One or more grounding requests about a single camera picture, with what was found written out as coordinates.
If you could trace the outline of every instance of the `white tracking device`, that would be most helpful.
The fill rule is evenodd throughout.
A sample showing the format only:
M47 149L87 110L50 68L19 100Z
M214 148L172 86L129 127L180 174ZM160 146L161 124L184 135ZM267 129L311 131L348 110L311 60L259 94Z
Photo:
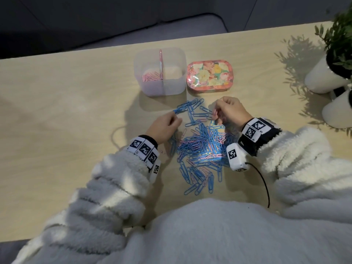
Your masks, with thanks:
M226 147L227 158L230 168L237 172L246 171L249 166L246 164L246 152L238 143L234 142Z

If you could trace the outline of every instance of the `sleeve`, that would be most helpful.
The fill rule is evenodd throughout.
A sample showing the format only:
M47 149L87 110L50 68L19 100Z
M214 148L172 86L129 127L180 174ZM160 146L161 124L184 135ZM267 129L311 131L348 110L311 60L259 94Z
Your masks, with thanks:
M68 208L49 219L13 263L90 264L123 249L122 227L138 223L144 213L147 176L146 164L126 150L105 156Z
M288 206L282 216L352 222L346 212L352 210L346 207L352 204L352 163L331 156L322 132L308 127L281 132L257 156L263 173L275 181L276 197Z

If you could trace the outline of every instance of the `hand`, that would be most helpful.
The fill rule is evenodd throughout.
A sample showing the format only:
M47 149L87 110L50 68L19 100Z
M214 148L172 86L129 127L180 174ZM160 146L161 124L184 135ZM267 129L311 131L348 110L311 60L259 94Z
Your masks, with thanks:
M212 120L218 120L218 124L230 121L240 131L252 118L252 115L246 111L240 100L228 96L224 96L216 101L212 116Z
M158 117L149 127L145 135L152 137L157 143L163 144L171 138L181 125L182 119L174 111Z

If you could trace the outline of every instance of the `fuzzy sweater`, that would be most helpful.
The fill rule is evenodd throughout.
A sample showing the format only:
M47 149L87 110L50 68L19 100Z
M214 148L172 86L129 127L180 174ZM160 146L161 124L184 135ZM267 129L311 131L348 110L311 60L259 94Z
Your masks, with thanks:
M352 263L352 163L313 128L282 132L258 151L281 215L251 203L202 199L133 228L151 187L135 155L107 155L86 188L18 254L15 264Z

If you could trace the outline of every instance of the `floral tin box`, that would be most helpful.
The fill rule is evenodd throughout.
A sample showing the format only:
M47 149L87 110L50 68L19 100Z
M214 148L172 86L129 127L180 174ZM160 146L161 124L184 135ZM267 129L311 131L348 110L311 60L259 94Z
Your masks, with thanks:
M225 60L192 62L187 66L187 86L197 93L226 91L233 84L232 66Z

